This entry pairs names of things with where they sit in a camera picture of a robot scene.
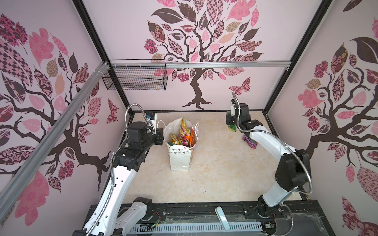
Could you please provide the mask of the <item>green small snack packet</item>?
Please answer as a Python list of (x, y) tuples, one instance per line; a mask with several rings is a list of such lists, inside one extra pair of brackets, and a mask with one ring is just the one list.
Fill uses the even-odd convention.
[(232, 132), (236, 132), (236, 126), (235, 125), (229, 125), (228, 126), (228, 129), (230, 130), (230, 131), (232, 131)]

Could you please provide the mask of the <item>purple candy packet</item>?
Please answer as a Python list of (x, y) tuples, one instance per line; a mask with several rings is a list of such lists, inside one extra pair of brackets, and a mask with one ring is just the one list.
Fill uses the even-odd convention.
[(257, 146), (258, 146), (258, 142), (256, 142), (255, 140), (251, 139), (250, 137), (248, 137), (247, 135), (244, 135), (242, 137), (242, 140), (251, 148), (253, 149), (256, 149)]

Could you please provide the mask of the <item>yellow pink candy packet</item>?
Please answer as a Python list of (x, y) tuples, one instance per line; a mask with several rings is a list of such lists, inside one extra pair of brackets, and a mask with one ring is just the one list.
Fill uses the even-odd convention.
[(170, 146), (179, 146), (179, 145), (182, 145), (182, 141), (179, 137), (177, 137), (176, 135), (170, 133), (170, 138), (171, 140), (168, 142), (168, 144)]

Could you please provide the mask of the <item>orange skittles style packet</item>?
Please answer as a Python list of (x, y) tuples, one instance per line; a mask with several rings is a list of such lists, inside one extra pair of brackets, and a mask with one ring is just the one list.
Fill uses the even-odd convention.
[(190, 144), (191, 130), (187, 127), (187, 121), (184, 117), (182, 117), (182, 120), (181, 120), (179, 136), (180, 136), (182, 145), (188, 147)]

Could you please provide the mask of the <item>white paper gift bag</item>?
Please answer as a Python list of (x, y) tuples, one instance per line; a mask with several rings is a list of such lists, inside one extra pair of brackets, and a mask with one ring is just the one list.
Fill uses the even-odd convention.
[(192, 158), (194, 156), (195, 147), (198, 142), (198, 125), (199, 124), (192, 124), (190, 121), (187, 121), (187, 127), (189, 129), (195, 130), (195, 140), (196, 144), (194, 147), (189, 148), (189, 146), (179, 145), (179, 146), (170, 146), (168, 142), (171, 140), (170, 133), (179, 136), (179, 129), (181, 125), (182, 117), (176, 119), (169, 124), (164, 124), (163, 128), (163, 136), (164, 136), (164, 143), (168, 150), (169, 162), (170, 162), (170, 170), (172, 171), (188, 171), (191, 165)]

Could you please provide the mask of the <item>orange snack packet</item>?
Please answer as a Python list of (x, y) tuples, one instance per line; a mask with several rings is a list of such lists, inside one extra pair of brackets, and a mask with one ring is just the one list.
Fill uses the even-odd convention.
[(194, 147), (196, 144), (195, 140), (195, 130), (192, 128), (190, 132), (190, 138), (189, 138), (189, 148)]

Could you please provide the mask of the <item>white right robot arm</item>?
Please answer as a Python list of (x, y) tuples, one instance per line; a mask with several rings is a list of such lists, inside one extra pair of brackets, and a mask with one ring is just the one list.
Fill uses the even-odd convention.
[(257, 210), (261, 217), (268, 218), (271, 211), (282, 204), (300, 188), (308, 184), (312, 190), (310, 156), (304, 149), (296, 149), (269, 132), (258, 120), (252, 120), (249, 107), (236, 98), (231, 100), (231, 109), (226, 113), (226, 124), (235, 125), (247, 137), (265, 148), (278, 162), (275, 182), (258, 199)]

